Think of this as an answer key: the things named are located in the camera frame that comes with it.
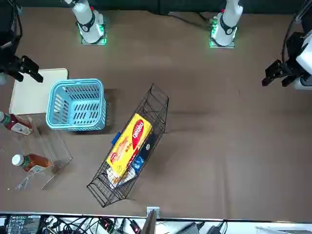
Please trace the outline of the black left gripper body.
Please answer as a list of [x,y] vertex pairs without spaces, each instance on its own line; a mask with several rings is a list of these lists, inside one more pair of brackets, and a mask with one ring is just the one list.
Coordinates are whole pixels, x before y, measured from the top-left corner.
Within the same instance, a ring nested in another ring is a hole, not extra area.
[[302,70],[296,58],[301,52],[304,37],[302,32],[293,32],[285,42],[282,50],[282,63],[286,75],[295,75]]

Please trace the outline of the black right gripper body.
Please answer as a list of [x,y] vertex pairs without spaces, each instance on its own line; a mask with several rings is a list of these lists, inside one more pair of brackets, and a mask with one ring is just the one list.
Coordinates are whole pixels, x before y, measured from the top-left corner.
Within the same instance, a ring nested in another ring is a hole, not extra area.
[[16,56],[21,36],[1,35],[0,36],[0,70],[23,72],[21,58]]

